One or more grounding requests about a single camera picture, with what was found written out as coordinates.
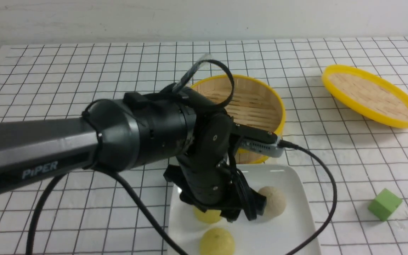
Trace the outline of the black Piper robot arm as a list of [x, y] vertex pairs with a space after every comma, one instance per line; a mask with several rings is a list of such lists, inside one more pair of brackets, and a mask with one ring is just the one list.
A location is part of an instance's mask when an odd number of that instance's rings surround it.
[[75, 169], [120, 173], [175, 157], [164, 178], [183, 202], [253, 221], [266, 198], [236, 167], [235, 126], [224, 106], [189, 87], [96, 100], [79, 118], [0, 123], [0, 194]]

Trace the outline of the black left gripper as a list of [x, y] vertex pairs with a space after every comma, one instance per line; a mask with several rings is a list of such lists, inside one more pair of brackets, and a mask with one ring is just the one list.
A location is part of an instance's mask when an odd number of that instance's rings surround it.
[[180, 188], [180, 200], [202, 212], [220, 210], [229, 223], [239, 218], [243, 209], [248, 221], [263, 216], [267, 198], [249, 187], [244, 177], [238, 178], [238, 192], [229, 166], [223, 160], [204, 161], [188, 155], [177, 156], [178, 165], [168, 165], [167, 182]]

